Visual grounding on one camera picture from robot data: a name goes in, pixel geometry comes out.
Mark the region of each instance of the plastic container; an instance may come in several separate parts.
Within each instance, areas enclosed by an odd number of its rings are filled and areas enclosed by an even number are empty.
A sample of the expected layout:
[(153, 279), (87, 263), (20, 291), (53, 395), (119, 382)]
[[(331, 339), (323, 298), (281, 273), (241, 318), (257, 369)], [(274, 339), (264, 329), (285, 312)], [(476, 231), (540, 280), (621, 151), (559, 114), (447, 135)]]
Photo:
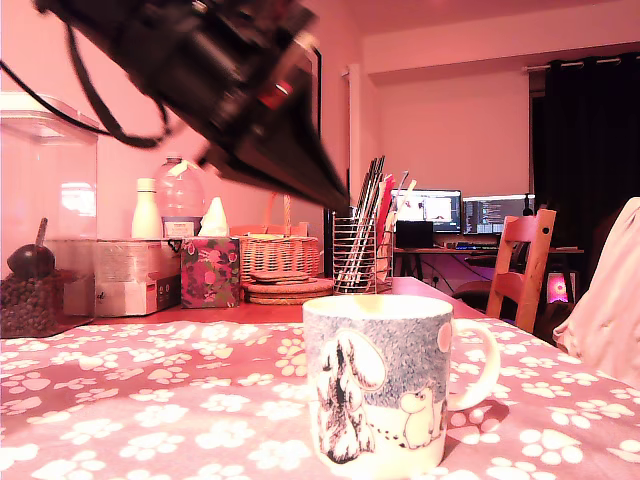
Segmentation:
[(155, 174), (156, 200), (165, 238), (193, 237), (205, 213), (200, 169), (178, 155), (169, 155)]
[(153, 178), (138, 179), (138, 203), (133, 212), (131, 238), (162, 238), (162, 219), (156, 204), (156, 187)]
[[(97, 126), (63, 102), (45, 98)], [(2, 338), (49, 336), (94, 318), (97, 140), (27, 94), (0, 93)], [(48, 220), (44, 247), (54, 255), (53, 270), (12, 272), (8, 258), (35, 243), (42, 218)]]

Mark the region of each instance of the white lid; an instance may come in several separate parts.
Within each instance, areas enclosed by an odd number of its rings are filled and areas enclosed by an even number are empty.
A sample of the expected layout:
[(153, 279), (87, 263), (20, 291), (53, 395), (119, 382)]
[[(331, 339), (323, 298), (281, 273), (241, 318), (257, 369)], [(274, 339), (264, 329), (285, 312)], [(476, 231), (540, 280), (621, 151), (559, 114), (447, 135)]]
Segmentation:
[(155, 192), (156, 181), (153, 178), (139, 178), (138, 191), (139, 192)]

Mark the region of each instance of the computer screen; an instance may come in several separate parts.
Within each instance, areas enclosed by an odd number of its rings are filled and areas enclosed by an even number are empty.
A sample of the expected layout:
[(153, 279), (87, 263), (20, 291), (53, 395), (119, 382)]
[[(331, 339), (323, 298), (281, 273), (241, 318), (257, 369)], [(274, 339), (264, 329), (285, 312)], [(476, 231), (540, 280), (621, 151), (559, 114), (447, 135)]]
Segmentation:
[[(504, 218), (521, 217), (526, 206), (527, 195), (496, 195), (491, 197), (465, 197), (464, 233), (501, 234)], [(533, 209), (534, 195), (528, 195), (530, 208)]]
[[(398, 195), (398, 190), (391, 192)], [(400, 191), (400, 198), (406, 190)], [(398, 220), (409, 222), (433, 222), (434, 233), (460, 233), (461, 202), (460, 190), (413, 190)]]

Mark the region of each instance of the cardboard box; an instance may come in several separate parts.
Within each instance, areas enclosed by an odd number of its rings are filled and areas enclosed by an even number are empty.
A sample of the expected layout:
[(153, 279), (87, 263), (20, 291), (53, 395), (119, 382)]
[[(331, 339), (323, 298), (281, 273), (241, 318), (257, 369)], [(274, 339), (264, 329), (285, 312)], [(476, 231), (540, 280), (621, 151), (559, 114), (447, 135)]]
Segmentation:
[(226, 308), (240, 304), (238, 238), (185, 238), (181, 260), (184, 308)]

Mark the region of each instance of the mug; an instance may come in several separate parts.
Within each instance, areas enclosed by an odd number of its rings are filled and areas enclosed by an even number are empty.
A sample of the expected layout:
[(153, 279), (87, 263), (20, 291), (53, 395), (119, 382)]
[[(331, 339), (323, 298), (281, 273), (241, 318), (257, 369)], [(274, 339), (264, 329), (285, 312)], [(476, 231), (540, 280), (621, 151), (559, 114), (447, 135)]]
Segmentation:
[[(303, 305), (311, 434), (334, 475), (406, 479), (444, 455), (447, 411), (477, 405), (500, 372), (489, 330), (452, 319), (442, 300), (411, 295), (345, 295)], [(454, 333), (478, 334), (486, 355), (476, 384), (448, 391)]]

